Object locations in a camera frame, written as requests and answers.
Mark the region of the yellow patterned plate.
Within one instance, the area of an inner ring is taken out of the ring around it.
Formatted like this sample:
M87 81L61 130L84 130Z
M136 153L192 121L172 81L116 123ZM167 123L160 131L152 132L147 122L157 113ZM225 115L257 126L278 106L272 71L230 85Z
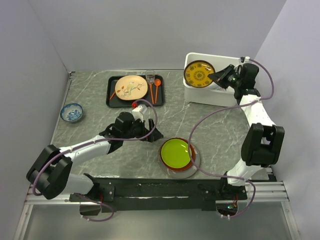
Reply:
M186 84L193 88L208 87L213 81L208 77L216 72L213 65L205 60L195 60L186 65L183 77Z

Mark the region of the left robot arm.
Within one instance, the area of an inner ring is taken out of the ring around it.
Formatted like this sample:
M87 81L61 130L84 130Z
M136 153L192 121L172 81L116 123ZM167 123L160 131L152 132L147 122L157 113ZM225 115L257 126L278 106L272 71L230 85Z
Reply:
M114 123L89 140L60 148L53 144L46 146L26 174L26 179L32 184L32 193L47 200L63 192L82 195L88 201L99 199L103 195L100 183L87 173L72 174L72 168L113 153L125 141L152 143L163 138L157 129L158 118L150 118L148 123L146 128L141 116L121 112Z

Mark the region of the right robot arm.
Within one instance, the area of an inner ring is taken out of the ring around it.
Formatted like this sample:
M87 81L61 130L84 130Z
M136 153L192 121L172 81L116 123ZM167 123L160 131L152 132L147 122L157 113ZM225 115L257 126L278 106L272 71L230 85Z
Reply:
M285 129L276 125L263 106L263 98L256 89L256 77L263 66L255 60L239 66L230 64L208 78L220 88L232 88L237 106L244 112L249 124L248 133L240 151L240 160L227 171L219 186L219 195L232 198L256 172L278 162Z

